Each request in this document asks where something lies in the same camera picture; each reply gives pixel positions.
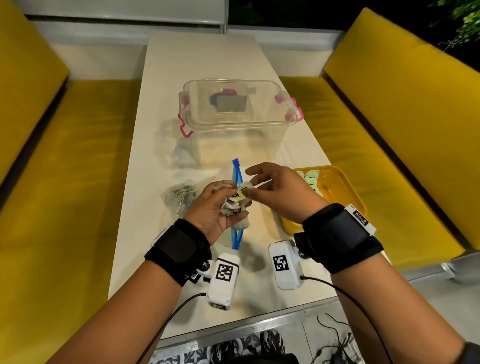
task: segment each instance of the tabletop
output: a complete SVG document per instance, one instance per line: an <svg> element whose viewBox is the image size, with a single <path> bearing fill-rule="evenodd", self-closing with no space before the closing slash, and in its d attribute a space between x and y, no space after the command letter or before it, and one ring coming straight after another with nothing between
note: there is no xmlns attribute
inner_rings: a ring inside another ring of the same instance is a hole
<svg viewBox="0 0 480 364"><path fill-rule="evenodd" d="M231 168L196 167L179 130L178 92L187 81L206 77L270 80L281 85L251 36L170 31L150 34L108 297L143 262L153 238L172 222L162 198L168 187L186 179L199 182L215 176L231 178ZM330 164L304 121L288 128L273 162L292 168ZM163 338L336 295L330 287L313 281L295 291L281 291L267 248L288 236L269 208L254 202L249 212L251 226L245 230L238 251L240 274L232 308L221 311L208 306L205 298L197 298L172 319ZM228 231L212 247L214 259L223 252L234 252ZM307 276L330 279L324 267L312 260L303 262L302 267ZM187 282L179 303L207 289L205 282Z"/></svg>

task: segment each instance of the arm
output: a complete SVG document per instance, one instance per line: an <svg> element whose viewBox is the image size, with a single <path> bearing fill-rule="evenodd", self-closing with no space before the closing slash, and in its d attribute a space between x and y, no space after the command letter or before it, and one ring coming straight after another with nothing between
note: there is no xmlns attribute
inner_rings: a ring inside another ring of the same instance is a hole
<svg viewBox="0 0 480 364"><path fill-rule="evenodd" d="M297 223L329 203L290 168L262 163L247 169L256 189L243 191ZM321 244L314 247L322 254ZM461 336L381 255L376 254L332 275L332 282L357 299L386 341L395 363L451 364L464 347ZM346 297L340 302L367 363L388 363L370 323Z"/></svg>
<svg viewBox="0 0 480 364"><path fill-rule="evenodd" d="M220 209L237 187L220 181L209 184L185 215L212 245L231 225L244 219L242 211L226 217ZM107 303L48 361L48 364L134 364L173 312L181 285L163 268L146 260Z"/></svg>

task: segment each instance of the yellow bench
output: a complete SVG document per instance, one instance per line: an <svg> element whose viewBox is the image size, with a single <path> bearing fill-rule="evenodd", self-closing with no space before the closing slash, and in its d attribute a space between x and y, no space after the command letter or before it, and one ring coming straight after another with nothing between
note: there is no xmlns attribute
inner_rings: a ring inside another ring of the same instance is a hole
<svg viewBox="0 0 480 364"><path fill-rule="evenodd" d="M68 72L0 0L0 363L44 363L107 300L140 80Z"/></svg>
<svg viewBox="0 0 480 364"><path fill-rule="evenodd" d="M324 72L281 80L392 263L416 268L480 249L480 74L369 9Z"/></svg>

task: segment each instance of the yellow tray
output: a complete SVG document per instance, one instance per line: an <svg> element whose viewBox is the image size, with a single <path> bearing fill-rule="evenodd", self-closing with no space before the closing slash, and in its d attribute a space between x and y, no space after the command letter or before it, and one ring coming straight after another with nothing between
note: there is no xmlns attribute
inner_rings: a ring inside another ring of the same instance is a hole
<svg viewBox="0 0 480 364"><path fill-rule="evenodd" d="M294 168L294 171L302 171L306 174L310 170L319 170L317 187L324 198L330 202L338 202L343 206L352 204L363 215L367 216L367 208L363 204L358 194L353 189L350 181L345 174L334 166L319 166L319 167L307 167L307 168ZM303 227L296 222L287 220L280 217L282 221L283 230L290 236L294 233L302 232Z"/></svg>

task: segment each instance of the forearm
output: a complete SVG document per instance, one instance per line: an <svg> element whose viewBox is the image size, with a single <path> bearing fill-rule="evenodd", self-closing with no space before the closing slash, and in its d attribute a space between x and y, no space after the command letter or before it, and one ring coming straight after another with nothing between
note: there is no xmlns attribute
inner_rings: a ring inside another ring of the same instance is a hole
<svg viewBox="0 0 480 364"><path fill-rule="evenodd" d="M48 364L135 363L171 315L181 286L145 261Z"/></svg>
<svg viewBox="0 0 480 364"><path fill-rule="evenodd" d="M459 357L462 337L381 254L333 274L332 282L366 309L395 363L452 364ZM367 363L387 363L365 316L339 297Z"/></svg>

